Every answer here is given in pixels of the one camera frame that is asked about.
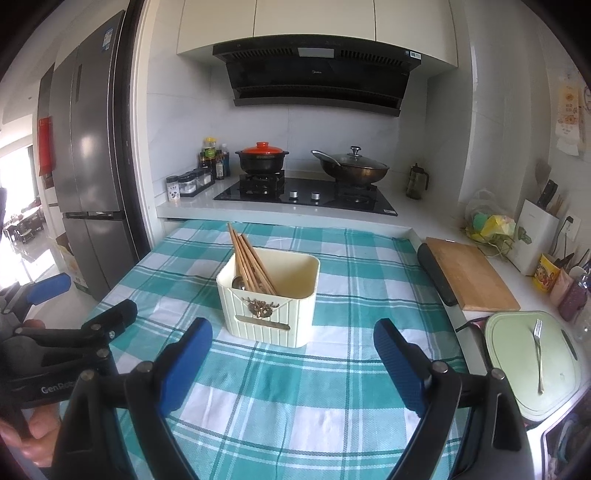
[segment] cup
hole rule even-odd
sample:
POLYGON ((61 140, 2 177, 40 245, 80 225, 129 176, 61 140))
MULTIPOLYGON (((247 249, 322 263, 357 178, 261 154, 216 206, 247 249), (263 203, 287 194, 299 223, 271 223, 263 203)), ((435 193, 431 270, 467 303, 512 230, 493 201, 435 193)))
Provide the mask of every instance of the cup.
POLYGON ((538 267, 534 273, 534 285, 541 291, 548 293, 554 287, 554 282, 560 274, 560 269, 554 265, 551 255, 542 254, 538 267))

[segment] knife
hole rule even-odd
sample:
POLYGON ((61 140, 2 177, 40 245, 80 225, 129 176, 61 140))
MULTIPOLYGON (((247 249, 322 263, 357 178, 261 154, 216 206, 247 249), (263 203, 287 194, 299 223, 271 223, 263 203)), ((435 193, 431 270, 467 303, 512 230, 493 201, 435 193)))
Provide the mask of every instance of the knife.
POLYGON ((536 205, 542 210, 546 210, 548 204, 552 201, 552 198, 554 198, 556 190, 558 190, 558 185, 552 180, 548 180, 548 183, 546 184, 546 187, 544 188, 542 195, 540 195, 540 199, 536 205))

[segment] yellow container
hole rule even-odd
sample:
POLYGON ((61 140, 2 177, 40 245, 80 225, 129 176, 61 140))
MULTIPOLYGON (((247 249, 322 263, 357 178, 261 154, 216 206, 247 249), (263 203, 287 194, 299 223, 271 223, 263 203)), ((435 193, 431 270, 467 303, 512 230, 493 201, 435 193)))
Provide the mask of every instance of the yellow container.
POLYGON ((228 331, 256 342, 298 348, 310 341, 320 261, 312 255, 256 248, 278 296, 232 288, 236 257, 217 275, 228 331))
POLYGON ((548 293, 554 287, 554 283, 560 274, 560 269, 554 265, 551 255, 542 254, 538 268, 534 273, 534 285, 541 291, 548 293))

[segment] teal plaid tablecloth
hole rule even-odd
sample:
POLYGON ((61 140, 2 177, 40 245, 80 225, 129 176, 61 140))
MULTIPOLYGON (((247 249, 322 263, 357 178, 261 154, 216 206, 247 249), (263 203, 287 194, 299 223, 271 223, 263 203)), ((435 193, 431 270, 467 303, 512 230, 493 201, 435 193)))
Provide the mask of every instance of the teal plaid tablecloth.
MULTIPOLYGON (((377 320, 391 318, 433 359, 466 371, 456 336, 408 240, 372 233, 237 223, 257 247, 320 259, 312 340, 299 349, 231 336, 215 277, 232 249, 224 222, 191 220, 162 241, 96 313, 123 299, 138 318, 112 344, 121 372, 154 359, 202 316, 213 345, 182 408, 168 419, 201 479, 387 477, 417 423, 374 349, 377 320)), ((121 427, 140 478, 150 478, 129 414, 121 427)), ((435 478, 452 467, 458 413, 435 478)))

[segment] finger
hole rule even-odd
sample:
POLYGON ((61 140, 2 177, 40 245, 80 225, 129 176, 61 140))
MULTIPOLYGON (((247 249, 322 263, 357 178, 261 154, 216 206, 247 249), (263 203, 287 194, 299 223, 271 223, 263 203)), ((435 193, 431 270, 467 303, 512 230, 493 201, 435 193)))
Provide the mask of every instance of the finger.
POLYGON ((37 407, 29 419, 29 430, 36 439, 44 437, 60 426, 59 404, 37 407))
POLYGON ((23 456, 32 462, 40 462, 46 458, 53 458, 58 433, 59 429, 55 429, 41 439, 24 440, 21 447, 23 456))
POLYGON ((17 431, 3 420, 0 420, 0 436, 9 447, 20 448, 22 440, 17 431))
POLYGON ((28 319, 22 323, 23 327, 29 328, 45 328, 45 323, 42 320, 38 319, 28 319))
POLYGON ((35 465, 37 465, 39 468, 46 468, 46 467, 50 467, 52 462, 53 462, 53 457, 47 456, 44 459, 36 460, 33 463, 35 465))

